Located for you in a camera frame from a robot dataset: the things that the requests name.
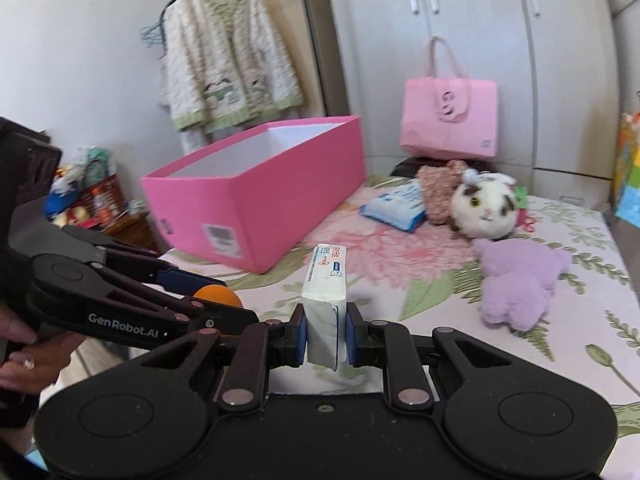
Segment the white sticker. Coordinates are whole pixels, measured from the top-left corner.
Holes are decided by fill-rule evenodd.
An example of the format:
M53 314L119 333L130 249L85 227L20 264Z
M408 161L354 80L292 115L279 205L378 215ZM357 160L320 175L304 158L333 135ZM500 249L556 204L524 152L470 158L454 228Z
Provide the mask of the white sticker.
M229 258L242 258L236 232L232 227L210 224L204 224L202 227L216 254Z

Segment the stuffed animal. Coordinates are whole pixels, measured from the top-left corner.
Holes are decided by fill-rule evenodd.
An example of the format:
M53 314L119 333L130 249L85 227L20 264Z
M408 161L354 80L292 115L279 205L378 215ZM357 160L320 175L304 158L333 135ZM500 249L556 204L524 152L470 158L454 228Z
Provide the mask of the stuffed animal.
M450 160L442 168L423 166L416 177L422 187L422 201L427 220L432 225L443 225L451 215L451 197L462 184L462 173L468 165L462 160Z
M567 251L520 238L474 240L474 253L485 276L482 319L489 324L508 323L523 332L545 315L558 276L572 262Z
M518 221L516 197L498 175L480 175L458 187L451 200L451 228L469 238L498 240Z

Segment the wardrobe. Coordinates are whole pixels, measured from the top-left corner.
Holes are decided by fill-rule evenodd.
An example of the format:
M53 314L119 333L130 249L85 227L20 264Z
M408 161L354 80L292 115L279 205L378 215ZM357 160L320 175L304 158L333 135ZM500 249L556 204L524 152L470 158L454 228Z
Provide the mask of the wardrobe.
M619 123L607 0L332 0L351 110L363 118L371 173L399 147L404 83L445 38L464 71L499 88L498 169L530 192L603 205ZM451 75L446 56L440 73Z

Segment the floral bedsheet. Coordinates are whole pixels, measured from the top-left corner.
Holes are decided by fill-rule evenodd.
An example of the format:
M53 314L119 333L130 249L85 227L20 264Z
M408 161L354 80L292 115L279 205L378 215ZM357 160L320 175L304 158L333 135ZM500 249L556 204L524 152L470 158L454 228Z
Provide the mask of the floral bedsheet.
M478 312L482 273L470 243L446 226L424 224L406 234L358 214L358 208L397 178L372 178L331 213L267 274L247 274L172 250L165 258L185 270L225 280L260 319L288 319L300 302L312 248L347 250L348 300L366 319L404 323L412 333L452 326L592 388L613 406L618 442L603 476L640 477L640 306L624 263L598 212L530 197L517 237L569 251L549 313L527 333L489 327ZM382 389L372 368L340 365L337 372L306 363L274 370L271 390L342 394Z

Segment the cream knitted sweater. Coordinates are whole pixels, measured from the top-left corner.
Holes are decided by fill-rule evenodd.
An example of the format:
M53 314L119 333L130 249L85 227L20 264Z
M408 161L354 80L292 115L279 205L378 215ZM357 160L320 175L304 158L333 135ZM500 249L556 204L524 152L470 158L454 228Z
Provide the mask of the cream knitted sweater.
M260 0L178 0L164 26L178 130L273 120L303 103L289 54Z

